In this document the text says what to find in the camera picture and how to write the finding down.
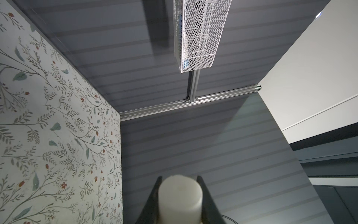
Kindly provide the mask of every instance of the leaf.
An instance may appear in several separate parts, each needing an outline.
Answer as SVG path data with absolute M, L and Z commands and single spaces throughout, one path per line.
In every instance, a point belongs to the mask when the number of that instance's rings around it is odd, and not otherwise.
M 49 141 L 48 144 L 49 144 L 50 146 L 57 146 L 57 144 L 56 144 L 54 141 Z
M 24 209 L 22 212 L 20 212 L 20 214 L 18 214 L 17 216 L 15 216 L 14 220 L 20 219 L 21 217 L 23 217 L 24 215 L 26 215 L 27 213 L 29 213 L 29 211 L 31 210 L 31 207 Z
M 20 52 L 17 47 L 15 47 L 15 54 L 21 61 L 25 62 L 25 60 L 21 57 Z
M 51 131 L 61 130 L 61 125 L 59 123 L 56 123 L 50 128 Z
M 27 79 L 27 75 L 24 72 L 19 72 L 14 76 L 13 81 L 21 81 L 25 79 Z
M 33 25 L 30 25 L 31 32 L 35 32 L 35 27 Z
M 37 173 L 35 172 L 35 177 L 34 179 L 32 180 L 32 183 L 33 183 L 33 187 L 32 187 L 32 190 L 36 190 L 37 188 L 39 188 L 39 184 L 40 184 L 40 181 L 39 181 L 39 178 L 37 177 Z
M 95 219 L 95 208 L 93 208 L 93 212 L 92 212 L 92 221 Z
M 82 147 L 81 143 L 79 142 L 79 140 L 77 138 L 75 138 L 74 140 L 77 142 L 77 144 L 79 144 Z

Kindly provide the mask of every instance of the ceiling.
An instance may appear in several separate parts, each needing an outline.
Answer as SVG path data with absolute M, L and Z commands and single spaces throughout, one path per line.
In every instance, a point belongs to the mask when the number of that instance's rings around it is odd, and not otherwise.
M 183 100 L 172 0 L 14 0 L 119 112 Z M 232 0 L 197 96 L 259 83 L 329 0 Z

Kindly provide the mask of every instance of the white strip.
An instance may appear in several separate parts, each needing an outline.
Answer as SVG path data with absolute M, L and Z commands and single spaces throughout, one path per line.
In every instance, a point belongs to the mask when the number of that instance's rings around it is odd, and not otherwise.
M 309 177 L 312 185 L 358 187 L 358 177 Z
M 308 118 L 305 118 L 305 119 L 303 119 L 303 120 L 300 120 L 299 122 L 294 123 L 293 125 L 290 125 L 290 126 L 284 128 L 284 129 L 281 129 L 281 131 L 284 131 L 284 130 L 286 130 L 286 129 L 289 129 L 289 128 L 291 128 L 291 127 L 293 127 L 293 126 L 295 126 L 295 125 L 297 125 L 297 124 L 299 124 L 299 123 L 304 122 L 305 120 L 308 120 L 308 119 L 310 119 L 310 118 L 313 118 L 314 116 L 319 115 L 319 114 L 321 114 L 321 113 L 323 113 L 323 112 L 325 112 L 325 111 L 327 111 L 327 110 L 329 110 L 329 109 L 332 109 L 332 108 L 334 108 L 334 107 L 336 107 L 336 106 L 338 106 L 338 105 L 340 105 L 340 104 L 342 104 L 342 103 L 344 103 L 344 102 L 347 102 L 348 100 L 351 100 L 351 99 L 353 99 L 353 98 L 355 98 L 355 97 L 357 97 L 357 96 L 358 96 L 358 94 L 355 94 L 354 96 L 351 96 L 351 97 L 349 97 L 349 98 L 347 98 L 347 99 L 345 99 L 345 100 L 343 100 L 343 101 L 341 101 L 341 102 L 339 102 L 339 103 L 337 103 L 337 104 L 334 104 L 333 106 L 330 106 L 330 107 L 328 107 L 328 108 L 326 108 L 326 109 L 324 109 L 324 110 L 322 110 L 322 111 L 320 111 L 320 112 L 318 112 L 318 113 L 316 113 L 316 114 L 314 114 L 314 115 L 311 115 L 311 116 L 309 116 Z

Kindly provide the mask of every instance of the white mesh basket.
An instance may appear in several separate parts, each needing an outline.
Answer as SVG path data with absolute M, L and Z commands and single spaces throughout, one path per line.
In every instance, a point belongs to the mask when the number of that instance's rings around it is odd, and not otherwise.
M 211 67 L 231 0 L 173 0 L 174 53 L 180 72 Z

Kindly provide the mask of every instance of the gray striped wall panel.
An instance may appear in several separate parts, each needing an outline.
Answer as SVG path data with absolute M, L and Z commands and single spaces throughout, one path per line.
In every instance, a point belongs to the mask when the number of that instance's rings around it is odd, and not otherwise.
M 201 175 L 238 223 L 332 223 L 260 96 L 239 96 L 121 122 L 124 222 L 156 178 Z
M 186 98 L 188 74 L 179 74 L 174 58 L 172 0 L 163 0 L 167 18 L 148 13 L 157 12 L 159 0 L 14 1 L 116 110 Z M 233 0 L 197 95 L 259 83 L 328 2 Z

